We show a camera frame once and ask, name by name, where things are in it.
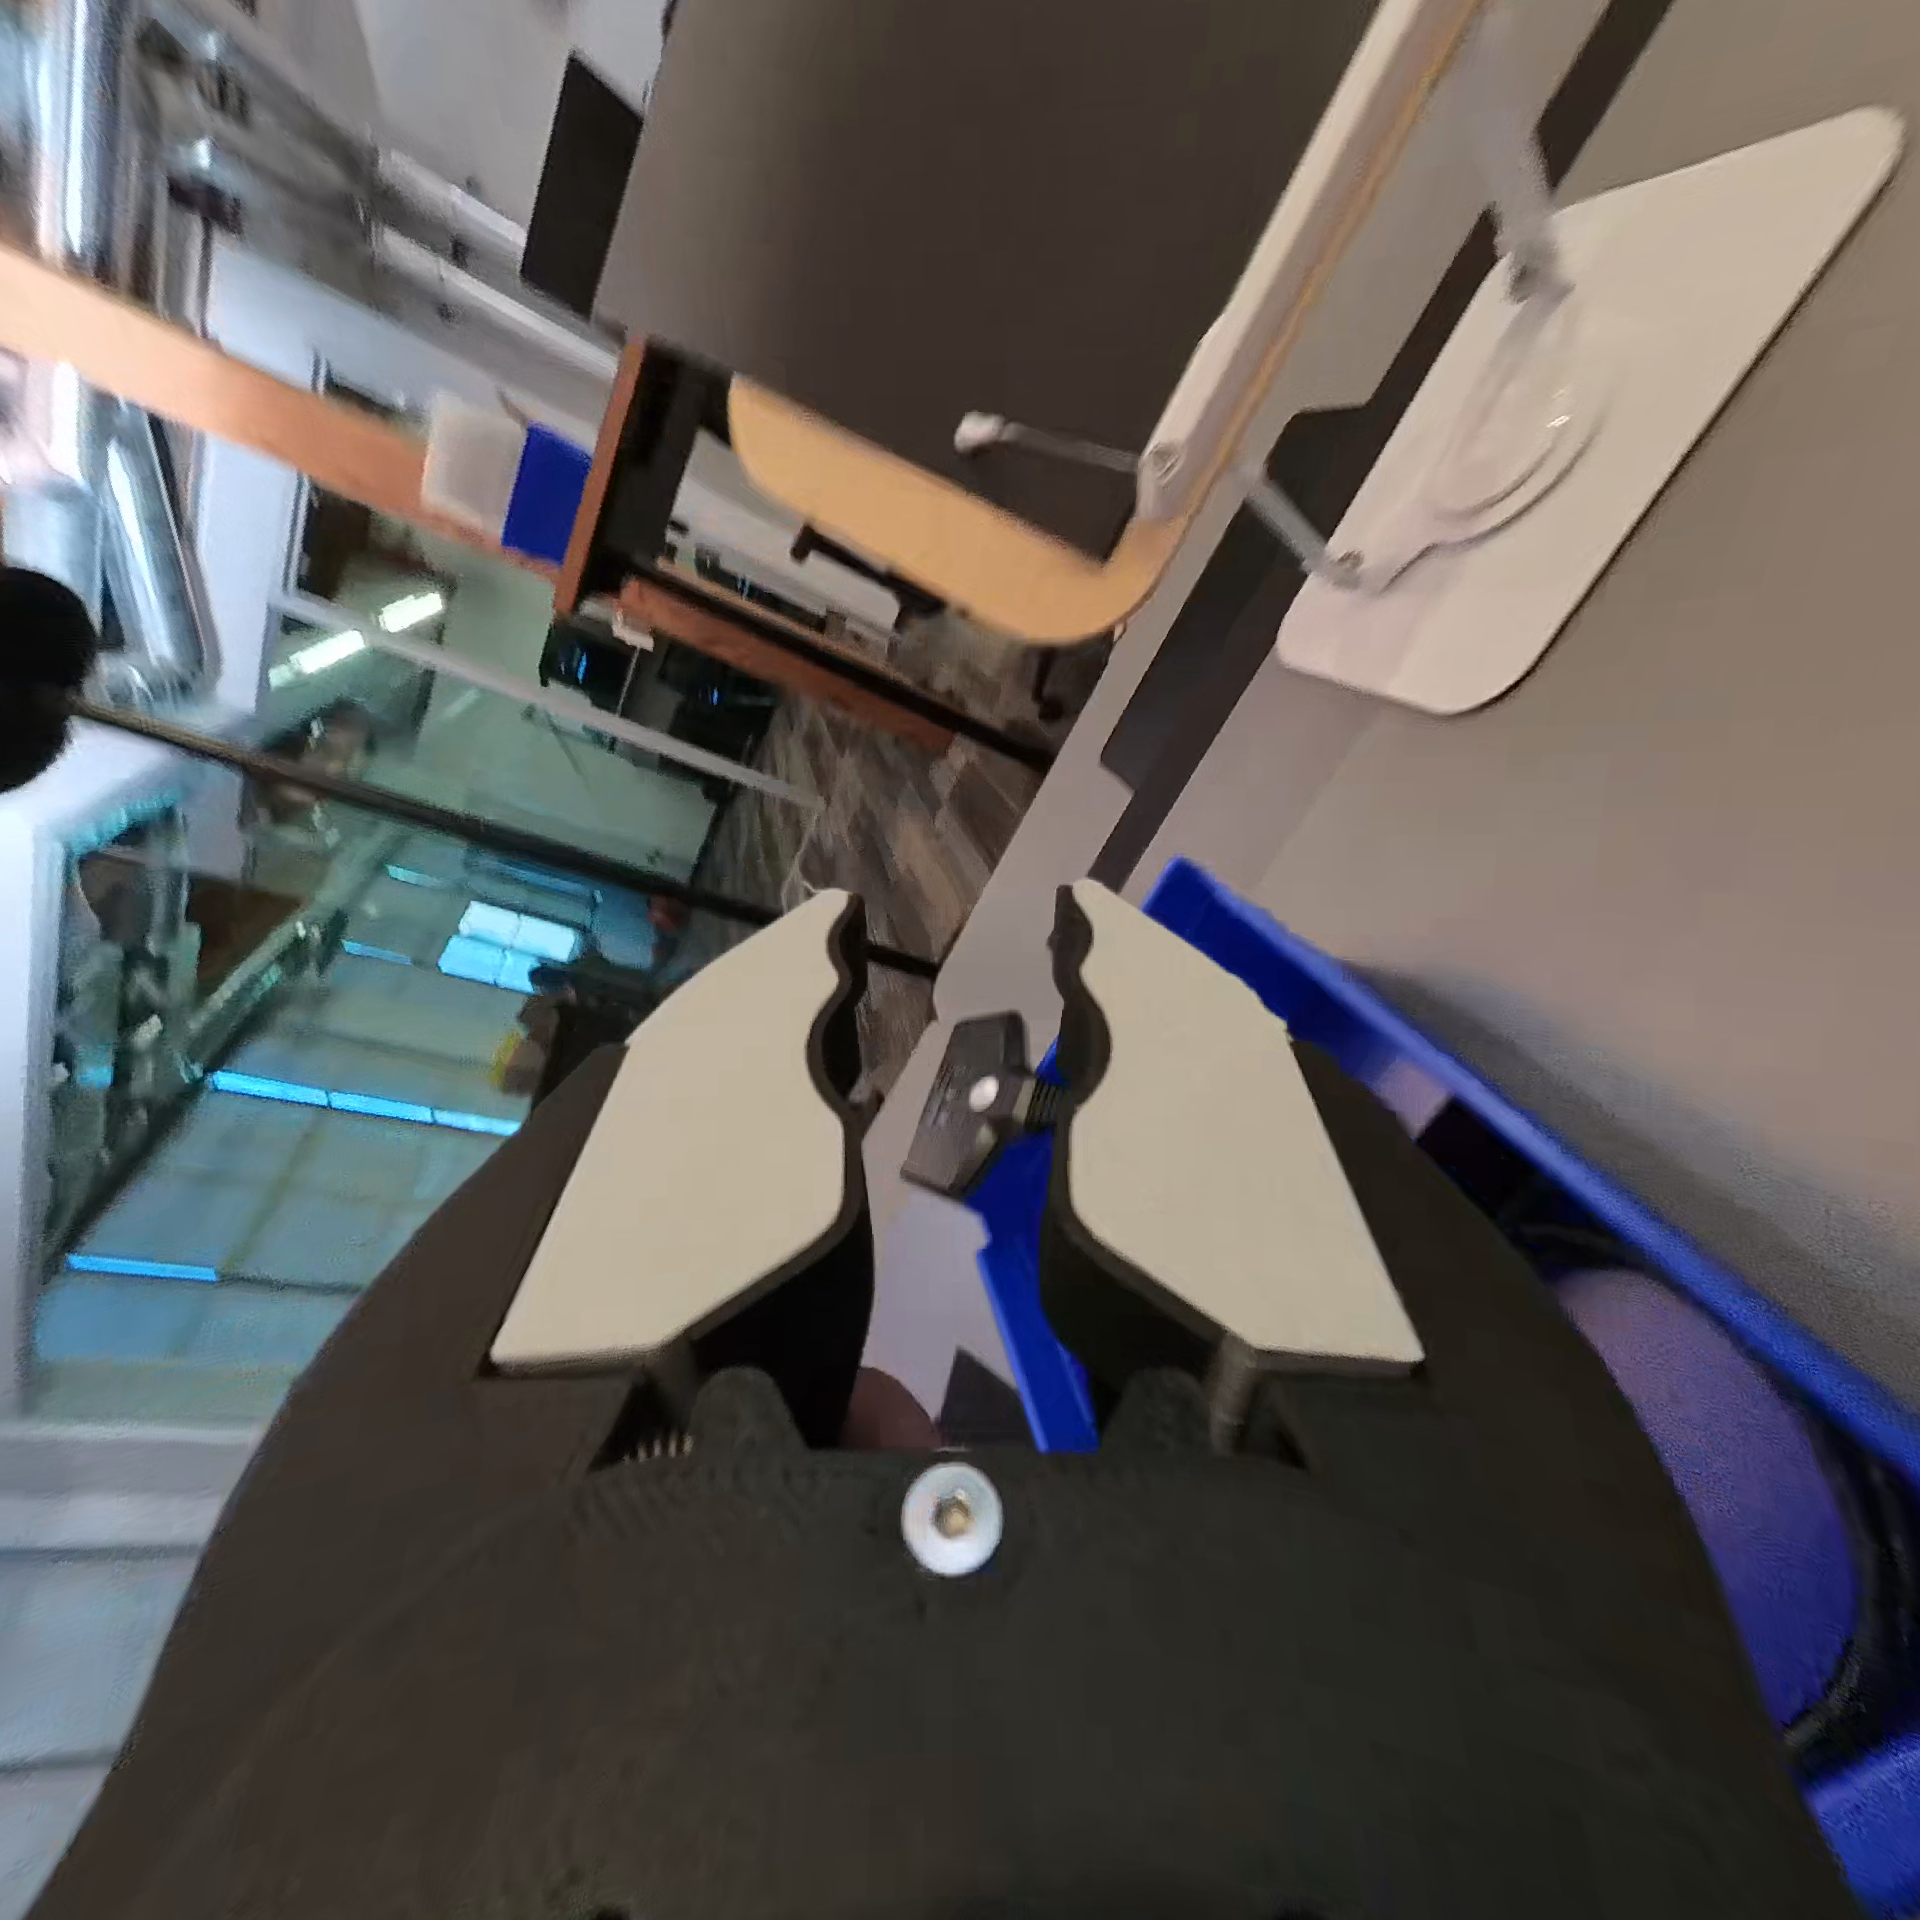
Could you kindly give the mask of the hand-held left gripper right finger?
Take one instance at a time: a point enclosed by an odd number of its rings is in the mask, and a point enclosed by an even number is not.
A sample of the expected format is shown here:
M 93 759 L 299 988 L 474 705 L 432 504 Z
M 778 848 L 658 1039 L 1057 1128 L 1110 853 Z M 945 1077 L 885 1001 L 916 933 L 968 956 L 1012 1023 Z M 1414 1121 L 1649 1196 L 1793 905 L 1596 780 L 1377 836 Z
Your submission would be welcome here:
M 1426 1348 L 1283 1017 L 1094 881 L 1058 893 L 1044 1320 L 1098 1442 L 1245 1449 L 1277 1386 L 1420 1387 Z

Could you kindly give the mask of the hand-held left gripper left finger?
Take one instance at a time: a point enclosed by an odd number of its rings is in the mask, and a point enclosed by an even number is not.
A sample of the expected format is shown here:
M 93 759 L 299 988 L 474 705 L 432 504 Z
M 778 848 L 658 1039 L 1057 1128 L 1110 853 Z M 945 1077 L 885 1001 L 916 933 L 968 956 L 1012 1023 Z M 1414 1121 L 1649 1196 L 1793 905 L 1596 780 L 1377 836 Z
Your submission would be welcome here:
M 634 1029 L 492 1375 L 644 1381 L 691 1410 L 708 1379 L 752 1370 L 806 1445 L 840 1442 L 873 1317 L 867 986 L 864 904 L 826 889 Z

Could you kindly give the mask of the blue plastic bin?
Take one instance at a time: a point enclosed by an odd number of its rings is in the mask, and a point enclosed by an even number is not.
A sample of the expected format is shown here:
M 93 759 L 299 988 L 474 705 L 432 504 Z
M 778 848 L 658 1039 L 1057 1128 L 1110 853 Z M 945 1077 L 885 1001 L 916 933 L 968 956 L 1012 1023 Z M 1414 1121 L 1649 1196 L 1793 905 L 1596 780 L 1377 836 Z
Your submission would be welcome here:
M 1916 1410 L 1198 865 L 1142 913 L 1379 1096 L 1555 1288 L 1688 1503 L 1854 1896 L 1916 1915 Z

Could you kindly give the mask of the small blue block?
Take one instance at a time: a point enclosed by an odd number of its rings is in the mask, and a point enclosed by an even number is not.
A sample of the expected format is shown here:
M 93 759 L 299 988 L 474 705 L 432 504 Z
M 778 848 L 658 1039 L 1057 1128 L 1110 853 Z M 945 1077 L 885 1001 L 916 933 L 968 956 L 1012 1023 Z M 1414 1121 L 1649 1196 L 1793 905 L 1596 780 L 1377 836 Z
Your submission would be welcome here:
M 547 423 L 529 423 L 498 541 L 523 561 L 557 570 L 581 517 L 592 451 Z

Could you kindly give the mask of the white foam block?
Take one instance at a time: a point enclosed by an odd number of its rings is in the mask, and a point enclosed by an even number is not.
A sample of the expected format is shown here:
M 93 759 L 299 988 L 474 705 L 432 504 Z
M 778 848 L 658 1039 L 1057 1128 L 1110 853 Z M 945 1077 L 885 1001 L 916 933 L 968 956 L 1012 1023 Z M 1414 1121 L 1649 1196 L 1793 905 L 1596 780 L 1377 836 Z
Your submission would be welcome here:
M 529 420 L 500 403 L 481 405 L 453 392 L 437 392 L 422 420 L 422 507 L 497 539 L 510 517 Z

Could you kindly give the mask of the wooden beam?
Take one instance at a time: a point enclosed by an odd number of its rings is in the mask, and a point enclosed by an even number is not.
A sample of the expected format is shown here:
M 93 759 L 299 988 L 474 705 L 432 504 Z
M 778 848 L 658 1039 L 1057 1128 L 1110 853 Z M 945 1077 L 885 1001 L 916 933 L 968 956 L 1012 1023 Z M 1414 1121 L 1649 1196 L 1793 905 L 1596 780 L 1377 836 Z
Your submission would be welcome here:
M 561 585 L 555 562 L 521 556 L 428 507 L 426 443 L 410 429 L 292 387 L 13 244 L 2 244 L 2 348 L 73 368 L 91 389 Z

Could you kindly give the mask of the black monitor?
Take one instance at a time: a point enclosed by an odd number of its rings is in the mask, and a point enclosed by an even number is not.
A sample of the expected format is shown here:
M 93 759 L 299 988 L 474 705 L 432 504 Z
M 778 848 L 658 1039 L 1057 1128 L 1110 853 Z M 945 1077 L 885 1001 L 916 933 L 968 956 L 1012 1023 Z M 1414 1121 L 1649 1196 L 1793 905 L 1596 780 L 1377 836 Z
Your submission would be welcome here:
M 643 111 L 596 67 L 569 56 L 523 232 L 520 279 L 578 321 L 592 321 L 596 306 L 641 131 Z

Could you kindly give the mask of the silver spiral air duct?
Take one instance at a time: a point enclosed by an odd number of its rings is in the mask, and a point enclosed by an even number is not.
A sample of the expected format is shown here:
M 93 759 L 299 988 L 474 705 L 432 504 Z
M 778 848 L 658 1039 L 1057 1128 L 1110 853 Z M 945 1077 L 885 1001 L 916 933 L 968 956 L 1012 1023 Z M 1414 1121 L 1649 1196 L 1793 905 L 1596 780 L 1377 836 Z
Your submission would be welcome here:
M 142 5 L 2 5 L 5 252 L 153 303 L 140 249 L 164 229 L 149 140 Z M 16 562 L 102 623 L 106 693 L 192 705 L 220 680 L 201 561 L 161 426 L 43 353 L 5 348 L 5 507 Z

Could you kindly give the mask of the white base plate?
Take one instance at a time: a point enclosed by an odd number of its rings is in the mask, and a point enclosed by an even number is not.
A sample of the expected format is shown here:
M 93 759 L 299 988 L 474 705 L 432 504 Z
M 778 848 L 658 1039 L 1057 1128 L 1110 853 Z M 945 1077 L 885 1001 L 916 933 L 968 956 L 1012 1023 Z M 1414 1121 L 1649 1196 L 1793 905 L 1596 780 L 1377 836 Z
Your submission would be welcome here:
M 1563 207 L 1572 279 L 1578 461 L 1524 514 L 1430 551 L 1384 593 L 1308 580 L 1276 653 L 1293 674 L 1460 715 L 1546 658 L 1748 370 L 1894 177 L 1890 107 L 1857 107 Z M 1361 482 L 1330 544 L 1392 538 L 1510 319 L 1488 272 Z

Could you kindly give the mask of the white board bracket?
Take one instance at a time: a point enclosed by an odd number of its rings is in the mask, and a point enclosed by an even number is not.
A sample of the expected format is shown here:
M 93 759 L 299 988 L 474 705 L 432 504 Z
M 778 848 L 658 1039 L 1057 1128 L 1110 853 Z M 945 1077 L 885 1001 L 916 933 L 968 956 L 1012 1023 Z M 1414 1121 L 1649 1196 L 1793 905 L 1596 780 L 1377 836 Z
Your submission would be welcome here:
M 1481 3 L 1380 3 L 1137 468 L 1137 524 L 1189 514 L 1242 443 L 1313 300 L 1389 178 Z

